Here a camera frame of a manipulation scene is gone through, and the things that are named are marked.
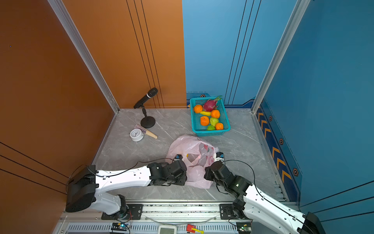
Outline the pink plastic bag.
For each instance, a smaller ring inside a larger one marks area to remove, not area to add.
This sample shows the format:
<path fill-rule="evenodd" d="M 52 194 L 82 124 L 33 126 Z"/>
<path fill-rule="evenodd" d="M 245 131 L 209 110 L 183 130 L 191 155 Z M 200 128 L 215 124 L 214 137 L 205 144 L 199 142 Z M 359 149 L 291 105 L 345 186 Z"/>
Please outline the pink plastic bag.
<path fill-rule="evenodd" d="M 218 152 L 217 147 L 199 137 L 182 135 L 170 145 L 167 158 L 182 156 L 182 161 L 187 167 L 186 186 L 208 189 L 213 182 L 204 178 L 205 169 L 213 164 Z"/>

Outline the orange tangerine fruit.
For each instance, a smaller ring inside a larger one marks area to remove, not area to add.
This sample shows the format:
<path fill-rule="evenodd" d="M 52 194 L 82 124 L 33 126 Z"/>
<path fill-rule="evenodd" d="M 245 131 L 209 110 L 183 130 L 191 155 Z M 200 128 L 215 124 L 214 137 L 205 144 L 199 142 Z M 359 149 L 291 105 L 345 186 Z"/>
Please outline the orange tangerine fruit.
<path fill-rule="evenodd" d="M 202 116 L 200 117 L 200 124 L 202 126 L 209 126 L 210 125 L 210 120 L 208 116 Z"/>

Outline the pink dragon fruit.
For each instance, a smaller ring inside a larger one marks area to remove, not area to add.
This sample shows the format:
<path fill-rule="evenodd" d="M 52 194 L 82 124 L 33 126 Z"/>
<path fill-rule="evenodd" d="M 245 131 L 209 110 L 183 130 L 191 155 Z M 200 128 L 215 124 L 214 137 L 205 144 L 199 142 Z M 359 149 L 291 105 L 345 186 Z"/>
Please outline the pink dragon fruit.
<path fill-rule="evenodd" d="M 211 99 L 211 100 L 208 100 L 204 105 L 203 105 L 203 109 L 204 111 L 206 112 L 211 112 L 213 111 L 214 109 L 217 108 L 218 106 L 218 102 L 219 100 L 222 99 L 222 96 L 218 96 L 216 97 L 215 99 Z"/>

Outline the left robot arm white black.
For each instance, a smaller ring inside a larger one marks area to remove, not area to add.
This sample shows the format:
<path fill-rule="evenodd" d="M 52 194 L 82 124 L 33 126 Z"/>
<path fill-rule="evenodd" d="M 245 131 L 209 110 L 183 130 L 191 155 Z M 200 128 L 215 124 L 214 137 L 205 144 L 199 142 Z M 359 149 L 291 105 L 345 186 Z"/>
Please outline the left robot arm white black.
<path fill-rule="evenodd" d="M 129 208 L 123 195 L 111 195 L 110 191 L 129 187 L 185 185 L 187 167 L 182 160 L 152 162 L 142 167 L 126 170 L 97 170 L 86 166 L 68 180 L 65 211 L 68 213 L 93 209 L 108 219 L 127 218 Z"/>

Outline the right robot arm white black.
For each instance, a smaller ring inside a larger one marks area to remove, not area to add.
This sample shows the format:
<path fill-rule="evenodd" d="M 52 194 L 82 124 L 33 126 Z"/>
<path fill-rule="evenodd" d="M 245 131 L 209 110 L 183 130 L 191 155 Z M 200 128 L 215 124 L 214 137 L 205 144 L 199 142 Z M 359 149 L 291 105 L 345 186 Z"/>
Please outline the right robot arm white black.
<path fill-rule="evenodd" d="M 205 169 L 204 178 L 222 186 L 235 198 L 232 210 L 237 218 L 261 223 L 278 234 L 324 234 L 319 218 L 294 210 L 257 188 L 254 182 L 234 175 L 222 161 Z"/>

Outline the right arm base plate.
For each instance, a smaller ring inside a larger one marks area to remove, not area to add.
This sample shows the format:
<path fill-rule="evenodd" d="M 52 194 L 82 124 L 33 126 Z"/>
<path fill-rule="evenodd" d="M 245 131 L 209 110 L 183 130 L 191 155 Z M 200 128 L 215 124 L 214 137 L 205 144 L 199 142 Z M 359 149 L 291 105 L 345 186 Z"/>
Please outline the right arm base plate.
<path fill-rule="evenodd" d="M 219 204 L 221 220 L 241 219 L 240 214 L 235 213 L 232 204 Z"/>

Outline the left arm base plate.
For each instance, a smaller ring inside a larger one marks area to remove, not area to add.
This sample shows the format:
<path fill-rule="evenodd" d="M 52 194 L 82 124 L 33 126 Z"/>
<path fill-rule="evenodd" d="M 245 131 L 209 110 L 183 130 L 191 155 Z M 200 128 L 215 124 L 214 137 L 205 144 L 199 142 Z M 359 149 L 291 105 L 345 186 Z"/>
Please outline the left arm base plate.
<path fill-rule="evenodd" d="M 126 211 L 119 211 L 115 214 L 108 215 L 103 213 L 102 220 L 140 220 L 143 212 L 143 204 L 130 204 L 126 206 Z"/>

